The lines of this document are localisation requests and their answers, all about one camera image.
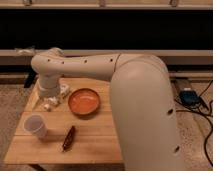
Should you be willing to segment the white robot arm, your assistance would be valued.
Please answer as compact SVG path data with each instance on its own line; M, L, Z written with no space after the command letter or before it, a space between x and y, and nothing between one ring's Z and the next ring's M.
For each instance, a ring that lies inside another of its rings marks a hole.
M168 69L155 55L104 54L68 58L52 48L31 60L40 97L60 93L59 79L110 83L109 97L126 171L185 171Z

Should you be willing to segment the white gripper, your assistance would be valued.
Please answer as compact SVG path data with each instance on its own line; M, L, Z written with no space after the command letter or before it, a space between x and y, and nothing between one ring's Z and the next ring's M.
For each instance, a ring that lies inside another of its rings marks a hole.
M38 78L37 90L41 98L57 96L60 93L59 76L40 75Z

